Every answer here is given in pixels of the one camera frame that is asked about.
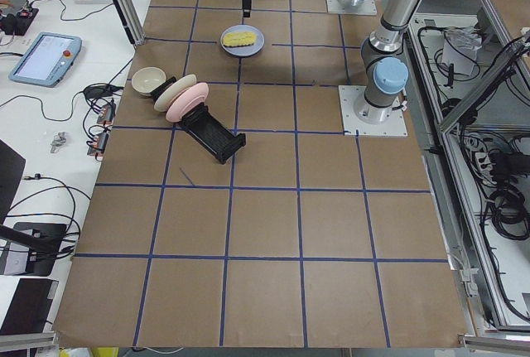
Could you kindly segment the blue plate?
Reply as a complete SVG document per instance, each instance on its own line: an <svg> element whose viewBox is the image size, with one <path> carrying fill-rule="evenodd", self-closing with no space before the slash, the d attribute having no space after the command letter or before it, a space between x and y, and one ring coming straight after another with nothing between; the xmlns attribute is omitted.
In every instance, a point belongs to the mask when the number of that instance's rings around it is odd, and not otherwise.
<svg viewBox="0 0 530 357"><path fill-rule="evenodd" d="M230 55L250 57L264 47L265 38L260 30L250 25L236 25L226 29L221 37L222 48Z"/></svg>

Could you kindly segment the pink plate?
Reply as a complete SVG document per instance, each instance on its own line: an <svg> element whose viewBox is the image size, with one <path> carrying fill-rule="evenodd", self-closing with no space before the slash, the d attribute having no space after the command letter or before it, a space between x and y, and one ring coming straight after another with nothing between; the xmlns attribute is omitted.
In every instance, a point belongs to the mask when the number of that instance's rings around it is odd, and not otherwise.
<svg viewBox="0 0 530 357"><path fill-rule="evenodd" d="M209 91L209 86L205 82L186 89L171 103L166 111L166 120L170 123L180 122L192 109L206 101Z"/></svg>

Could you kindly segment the cream plate in rack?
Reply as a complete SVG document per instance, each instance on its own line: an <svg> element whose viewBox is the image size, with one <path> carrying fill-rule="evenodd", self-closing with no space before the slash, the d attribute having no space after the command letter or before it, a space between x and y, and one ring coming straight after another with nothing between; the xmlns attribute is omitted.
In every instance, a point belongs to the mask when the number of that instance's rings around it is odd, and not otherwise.
<svg viewBox="0 0 530 357"><path fill-rule="evenodd" d="M197 83L196 75L186 75L175 82L168 80L161 86L161 92L152 92L154 109L165 113L171 104L187 89Z"/></svg>

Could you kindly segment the cream bowl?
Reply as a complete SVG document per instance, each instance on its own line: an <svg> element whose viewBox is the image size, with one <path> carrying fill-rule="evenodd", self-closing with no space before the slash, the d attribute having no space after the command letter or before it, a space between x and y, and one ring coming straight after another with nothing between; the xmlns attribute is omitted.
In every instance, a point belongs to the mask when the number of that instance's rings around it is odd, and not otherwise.
<svg viewBox="0 0 530 357"><path fill-rule="evenodd" d="M144 67L132 76L132 87L141 95L148 96L166 81L166 73L158 67Z"/></svg>

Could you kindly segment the black dish rack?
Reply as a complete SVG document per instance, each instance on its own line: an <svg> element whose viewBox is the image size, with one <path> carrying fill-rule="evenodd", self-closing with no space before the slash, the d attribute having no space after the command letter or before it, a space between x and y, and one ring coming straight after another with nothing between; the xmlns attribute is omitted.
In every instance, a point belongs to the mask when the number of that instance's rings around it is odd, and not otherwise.
<svg viewBox="0 0 530 357"><path fill-rule="evenodd" d="M177 79L171 77L169 80L175 82ZM161 92L161 85L152 92ZM236 151L246 145L246 135L244 133L234 135L230 132L210 114L205 102L197 105L177 124L221 164L225 164Z"/></svg>

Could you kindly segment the blue teach pendant near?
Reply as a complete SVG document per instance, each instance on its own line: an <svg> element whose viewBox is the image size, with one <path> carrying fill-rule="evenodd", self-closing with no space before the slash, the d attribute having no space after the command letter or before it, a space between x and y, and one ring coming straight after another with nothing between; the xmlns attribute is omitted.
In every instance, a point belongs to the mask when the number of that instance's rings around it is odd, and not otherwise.
<svg viewBox="0 0 530 357"><path fill-rule="evenodd" d="M82 45L78 36L41 32L8 78L22 84L54 87L73 65Z"/></svg>

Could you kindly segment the black monitor stand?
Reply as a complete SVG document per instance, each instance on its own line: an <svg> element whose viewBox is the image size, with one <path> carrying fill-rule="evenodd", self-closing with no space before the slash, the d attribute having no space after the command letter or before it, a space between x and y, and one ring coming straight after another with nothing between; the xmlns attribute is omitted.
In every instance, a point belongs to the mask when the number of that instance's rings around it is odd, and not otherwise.
<svg viewBox="0 0 530 357"><path fill-rule="evenodd" d="M7 218L22 180L26 160L5 142L1 143L1 220ZM18 222L1 226L1 274L47 277L59 257L66 235L65 224Z"/></svg>

